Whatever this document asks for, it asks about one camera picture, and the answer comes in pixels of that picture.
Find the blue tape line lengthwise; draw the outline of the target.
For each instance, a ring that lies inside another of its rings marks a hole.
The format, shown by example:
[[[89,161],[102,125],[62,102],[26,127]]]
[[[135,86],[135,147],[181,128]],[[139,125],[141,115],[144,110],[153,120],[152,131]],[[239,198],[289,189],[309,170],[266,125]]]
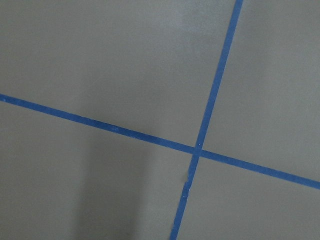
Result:
[[[238,19],[239,19],[240,13],[241,13],[242,5],[243,5],[242,0],[236,0],[234,3],[234,6],[233,6],[233,10],[232,10],[232,14],[231,14],[231,17],[229,20],[229,24],[228,24],[227,32],[225,35],[224,43],[222,46],[221,54],[220,54],[217,68],[216,68],[216,71],[214,74],[212,86],[210,88],[207,104],[205,107],[205,111],[203,114],[203,118],[201,121],[199,131],[198,131],[198,135],[197,135],[196,143],[195,143],[194,150],[192,153],[192,157],[191,157],[191,160],[189,163],[188,172],[187,172],[187,179],[183,185],[180,200],[179,200],[176,214],[174,217],[172,229],[171,229],[170,236],[169,236],[170,240],[176,240],[178,237],[178,233],[180,230],[180,226],[182,223],[184,212],[185,212],[185,209],[187,206],[190,189],[193,184],[193,180],[194,180],[195,173],[197,170],[198,162],[199,162],[201,152],[203,150],[205,138],[207,135],[209,123],[210,123],[210,120],[212,117],[215,102],[216,102],[219,88],[221,85],[221,81],[222,81],[222,78],[224,75],[226,63],[227,63],[229,53],[231,50],[231,46],[232,46],[235,31],[236,31]]]

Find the blue tape line crosswise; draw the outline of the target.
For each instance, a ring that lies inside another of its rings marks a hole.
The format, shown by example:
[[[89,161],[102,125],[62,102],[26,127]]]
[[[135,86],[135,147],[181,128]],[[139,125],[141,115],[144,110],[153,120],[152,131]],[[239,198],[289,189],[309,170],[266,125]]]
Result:
[[[110,123],[102,122],[99,120],[94,120],[94,119],[87,118],[84,116],[76,115],[76,114],[62,111],[59,109],[55,109],[55,108],[51,108],[51,107],[44,106],[41,104],[37,104],[34,102],[29,102],[29,101],[19,99],[16,97],[12,97],[12,96],[8,96],[5,94],[0,95],[0,100],[2,102],[8,103],[8,104],[12,104],[12,105],[16,105],[16,106],[19,106],[22,108],[30,109],[30,110],[33,110],[36,112],[41,112],[41,113],[44,113],[47,115],[51,115],[51,116],[62,118],[62,119],[68,120],[68,121],[80,123],[80,124],[83,124],[86,126],[97,128],[97,129],[109,131],[112,133],[116,133],[119,135],[129,137],[129,138],[133,138],[133,139],[141,140],[144,142],[156,144],[156,145],[170,148],[173,150],[177,150],[180,152],[184,152],[184,153],[188,153],[188,154],[192,154],[194,152],[194,147],[189,146],[189,145],[185,145],[185,144],[175,142],[172,140],[168,140],[168,139],[160,138],[157,136],[145,134],[145,133],[138,132],[135,130],[127,129],[124,127],[120,127],[120,126],[113,125]],[[235,166],[235,167],[242,168],[242,169],[245,169],[248,171],[256,172],[259,174],[267,175],[270,177],[278,178],[278,179],[289,181],[292,183],[300,184],[300,185],[303,185],[306,187],[310,187],[310,188],[314,188],[314,189],[320,188],[319,181],[305,178],[302,176],[298,176],[295,174],[283,172],[283,171],[276,170],[273,168],[261,166],[258,164],[250,163],[247,161],[239,160],[236,158],[228,157],[228,156],[221,155],[218,153],[202,150],[200,152],[200,156],[202,158],[210,159],[210,160],[213,160],[216,162]]]

